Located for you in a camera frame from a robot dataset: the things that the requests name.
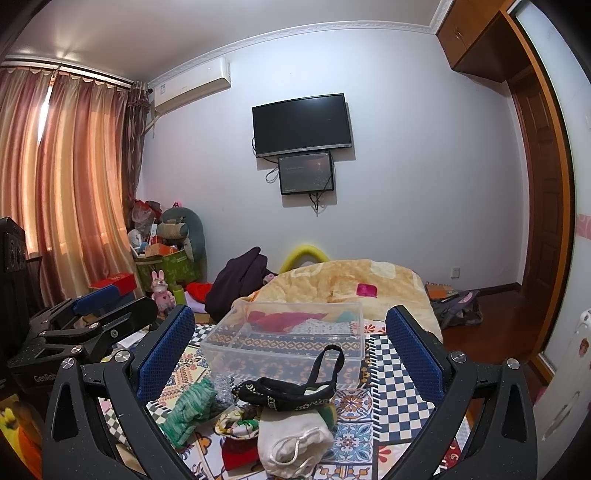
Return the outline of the green knitted cloth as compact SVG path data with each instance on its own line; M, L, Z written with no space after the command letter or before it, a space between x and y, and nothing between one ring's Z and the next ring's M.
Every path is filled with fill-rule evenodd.
M160 429L175 449L181 449L197 426L213 418L218 410L214 384L204 378L178 397Z

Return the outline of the cream drawstring pouch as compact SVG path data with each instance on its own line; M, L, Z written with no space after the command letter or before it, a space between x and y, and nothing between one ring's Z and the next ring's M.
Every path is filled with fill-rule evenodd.
M310 478L333 443L334 434L315 409L277 412L266 408L260 415L257 453L267 474Z

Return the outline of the pink rabbit plush toy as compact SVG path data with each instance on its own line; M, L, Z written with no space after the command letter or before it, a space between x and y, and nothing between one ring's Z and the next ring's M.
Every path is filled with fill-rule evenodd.
M158 312L162 316L168 315L176 306L176 301L168 289L162 270L151 272L151 299L155 302Z

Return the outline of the red box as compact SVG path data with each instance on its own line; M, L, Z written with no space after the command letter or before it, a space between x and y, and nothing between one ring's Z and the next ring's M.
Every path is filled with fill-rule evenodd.
M99 290L108 286L115 286L121 296L133 293L137 287L135 276L132 273L116 273L108 278L98 280L89 285L89 289Z

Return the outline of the green cardboard box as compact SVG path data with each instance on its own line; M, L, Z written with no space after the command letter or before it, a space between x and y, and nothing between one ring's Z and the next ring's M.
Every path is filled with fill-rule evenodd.
M152 272L162 270L168 284L186 285L201 278L200 265L191 261L184 250L164 256L138 257L134 263L146 294L152 292Z

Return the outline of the grey plush toy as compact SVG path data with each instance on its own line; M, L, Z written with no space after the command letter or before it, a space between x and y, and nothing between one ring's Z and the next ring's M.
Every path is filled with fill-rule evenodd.
M192 262L198 263L204 257L204 226L192 210L173 207L164 211L156 233L164 240L181 242L187 258Z

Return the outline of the clear plastic storage bin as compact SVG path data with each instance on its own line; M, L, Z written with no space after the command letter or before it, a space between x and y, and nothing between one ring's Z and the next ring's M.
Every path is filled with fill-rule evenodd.
M301 385L325 346L337 345L345 358L338 387L355 389L366 357L364 327L359 302L238 300L200 349L214 377L235 384L267 377Z

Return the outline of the silver patterned plastic bag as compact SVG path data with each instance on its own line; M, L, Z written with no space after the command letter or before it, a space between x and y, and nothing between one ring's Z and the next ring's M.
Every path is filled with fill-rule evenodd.
M211 376L211 382L215 393L213 406L216 411L223 411L235 404L236 397L233 390L242 383L242 378L235 375L219 374Z

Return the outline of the patterned bed cover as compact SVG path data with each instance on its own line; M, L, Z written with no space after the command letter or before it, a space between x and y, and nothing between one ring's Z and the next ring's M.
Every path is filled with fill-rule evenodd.
M177 398L192 383L208 376L200 341L213 325L195 325L187 345L160 397L146 405L153 420L162 423ZM402 457L429 419L434 406L424 401L399 355L390 347L384 322L366 321L366 359L361 368L361 388L335 396L338 413L335 445L311 473L314 479L383 479ZM128 450L110 401L100 406L114 439ZM259 462L226 471L221 437L214 422L201 425L186 448L178 452L197 479L274 479ZM436 470L443 473L459 462L470 427L464 419L444 459Z

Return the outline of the yellow fuzzy hoop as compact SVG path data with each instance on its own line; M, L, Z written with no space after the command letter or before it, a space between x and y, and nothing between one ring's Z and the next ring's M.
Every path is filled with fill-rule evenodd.
M311 244L304 244L294 248L287 258L283 261L280 266L280 273L284 273L294 268L297 268L297 264L301 259L308 258L315 260L317 263L324 263L329 261L329 256L325 254L320 248L315 247Z

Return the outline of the orange pink curtain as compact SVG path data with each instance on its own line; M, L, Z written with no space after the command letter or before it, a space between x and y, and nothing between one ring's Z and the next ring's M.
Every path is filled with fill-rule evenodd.
M1 70L1 214L39 254L44 301L134 270L124 203L127 89L58 70Z

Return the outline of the white air conditioner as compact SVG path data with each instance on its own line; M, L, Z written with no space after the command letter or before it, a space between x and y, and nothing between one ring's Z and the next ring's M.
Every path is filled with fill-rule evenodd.
M192 67L153 88L153 105L163 115L231 87L230 64L224 57Z

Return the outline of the brown wooden door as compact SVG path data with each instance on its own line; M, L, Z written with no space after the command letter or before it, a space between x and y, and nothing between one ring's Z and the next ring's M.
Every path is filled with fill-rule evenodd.
M540 322L531 361L544 376L557 367L545 352L567 285L574 241L574 178L568 135L554 86L525 28L518 3L501 15L523 49L527 65L508 81L521 129L528 177L529 230L521 293Z

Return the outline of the small black wall monitor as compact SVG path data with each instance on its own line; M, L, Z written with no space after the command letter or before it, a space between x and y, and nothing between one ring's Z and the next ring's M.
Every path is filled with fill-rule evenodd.
M297 195L335 189L334 161L329 152L285 155L277 158L280 193Z

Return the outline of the wall mounted black television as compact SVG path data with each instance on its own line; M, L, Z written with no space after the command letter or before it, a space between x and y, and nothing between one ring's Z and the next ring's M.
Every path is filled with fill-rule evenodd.
M351 148L343 93L283 100L252 108L256 157Z

